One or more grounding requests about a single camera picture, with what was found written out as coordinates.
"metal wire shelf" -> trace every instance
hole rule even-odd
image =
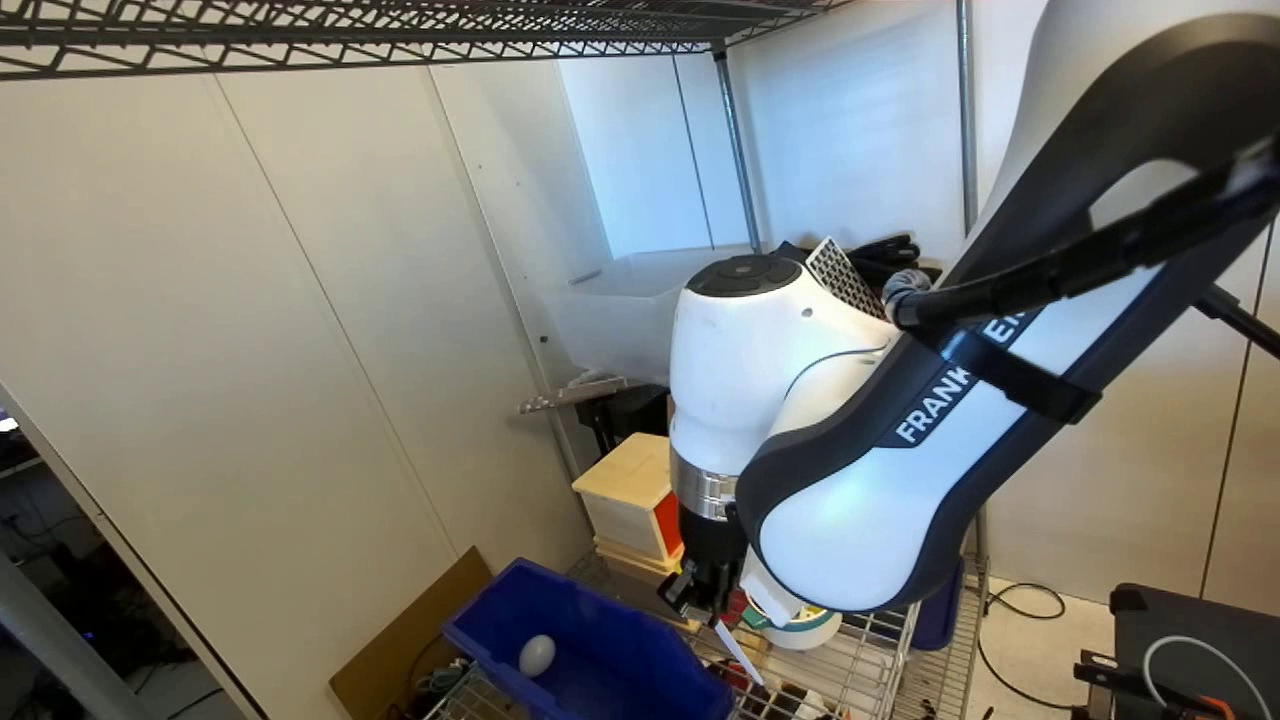
[[[0,0],[0,79],[696,57],[846,0]]]
[[[752,630],[738,630],[742,646],[759,656],[769,683],[732,683],[732,720],[888,720],[894,686],[908,664],[913,610],[881,610],[846,619],[835,640],[817,652],[769,652]],[[693,646],[709,658],[718,644],[700,630]],[[519,720],[524,712],[473,668],[426,720]]]
[[[949,646],[913,652],[890,720],[960,720],[966,709],[978,601],[960,591]]]

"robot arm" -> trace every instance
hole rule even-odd
[[[1280,19],[1209,14],[1120,57],[936,283],[888,320],[777,250],[703,267],[676,307],[672,451],[711,610],[742,552],[824,606],[921,601],[984,500],[1270,223]],[[1148,158],[1191,178],[1101,223]]]

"blue bin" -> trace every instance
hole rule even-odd
[[[443,636],[537,720],[722,720],[732,705],[672,626],[528,561],[506,565]],[[555,640],[542,677],[519,670],[531,636]]]

